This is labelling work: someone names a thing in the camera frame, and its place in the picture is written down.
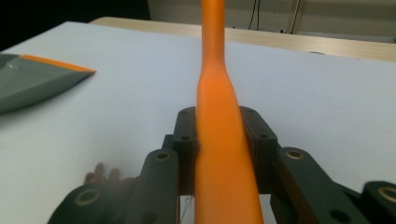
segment table surface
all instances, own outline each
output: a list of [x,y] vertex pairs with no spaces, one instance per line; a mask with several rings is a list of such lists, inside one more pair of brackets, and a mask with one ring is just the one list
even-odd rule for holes
[[[139,21],[103,17],[92,24],[120,27],[155,33],[201,36],[201,26],[160,21]],[[352,58],[396,62],[396,45],[368,41],[326,38],[308,35],[289,35],[226,28],[227,41],[261,45],[279,49],[293,49]]]
[[[176,24],[134,22],[164,31],[66,22],[4,51],[97,73],[0,116],[1,223],[45,223],[99,161],[138,175],[172,133],[177,112],[195,105],[200,37],[167,33]],[[233,41],[226,63],[239,104],[257,110],[281,146],[308,151],[334,181],[357,191],[369,180],[396,183],[396,63]],[[271,224],[267,199],[262,211]],[[193,221],[188,211],[183,223]]]

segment gray object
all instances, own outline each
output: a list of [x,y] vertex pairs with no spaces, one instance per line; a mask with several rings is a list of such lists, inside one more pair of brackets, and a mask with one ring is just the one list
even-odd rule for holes
[[0,115],[45,101],[94,73],[35,56],[0,54]]

